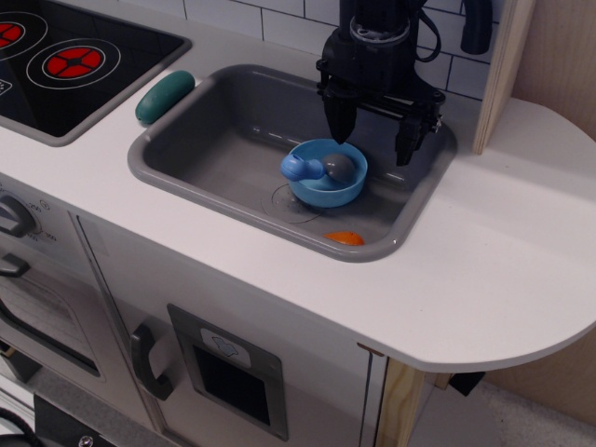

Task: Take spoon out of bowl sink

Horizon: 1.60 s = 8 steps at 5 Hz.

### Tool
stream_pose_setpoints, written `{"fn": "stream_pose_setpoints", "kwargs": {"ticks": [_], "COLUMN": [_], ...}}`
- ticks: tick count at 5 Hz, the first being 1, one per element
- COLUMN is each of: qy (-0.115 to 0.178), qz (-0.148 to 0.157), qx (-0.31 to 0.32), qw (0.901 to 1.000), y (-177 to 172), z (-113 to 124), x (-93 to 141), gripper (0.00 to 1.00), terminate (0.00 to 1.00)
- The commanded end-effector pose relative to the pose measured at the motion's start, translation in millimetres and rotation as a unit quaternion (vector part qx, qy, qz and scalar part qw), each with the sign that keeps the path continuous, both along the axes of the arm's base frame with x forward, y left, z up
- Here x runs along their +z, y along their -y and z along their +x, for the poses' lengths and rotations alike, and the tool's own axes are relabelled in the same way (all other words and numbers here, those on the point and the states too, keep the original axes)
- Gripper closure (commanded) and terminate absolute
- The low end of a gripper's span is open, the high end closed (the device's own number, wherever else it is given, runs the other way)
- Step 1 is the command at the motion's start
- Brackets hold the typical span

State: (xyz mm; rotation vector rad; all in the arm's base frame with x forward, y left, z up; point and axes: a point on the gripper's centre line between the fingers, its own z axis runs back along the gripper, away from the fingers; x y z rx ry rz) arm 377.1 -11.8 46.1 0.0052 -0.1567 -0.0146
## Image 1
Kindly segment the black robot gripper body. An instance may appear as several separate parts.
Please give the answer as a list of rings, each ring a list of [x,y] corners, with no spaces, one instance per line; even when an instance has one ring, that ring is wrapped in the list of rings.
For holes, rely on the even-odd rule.
[[[420,115],[425,135],[437,131],[444,95],[416,73],[416,43],[417,31],[412,28],[387,36],[350,31],[344,37],[340,29],[334,31],[316,63],[318,94],[322,97],[323,89],[334,81],[359,95],[358,110],[399,122]]]

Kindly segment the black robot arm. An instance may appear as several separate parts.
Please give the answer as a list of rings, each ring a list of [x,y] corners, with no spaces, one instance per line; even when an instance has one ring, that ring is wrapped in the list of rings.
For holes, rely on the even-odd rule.
[[[345,142],[358,110],[395,119],[396,163],[405,166],[440,125],[444,95],[415,71],[421,24],[438,31],[421,1],[343,1],[340,24],[316,63],[333,139]]]

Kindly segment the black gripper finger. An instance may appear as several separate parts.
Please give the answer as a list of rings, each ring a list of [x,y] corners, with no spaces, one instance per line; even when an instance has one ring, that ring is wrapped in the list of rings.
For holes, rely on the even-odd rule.
[[[425,136],[426,126],[420,115],[408,115],[401,119],[395,140],[396,165],[406,166],[413,153],[419,149]]]
[[[323,89],[322,100],[332,138],[344,143],[351,135],[357,118],[359,95],[351,88],[344,88],[330,81]]]

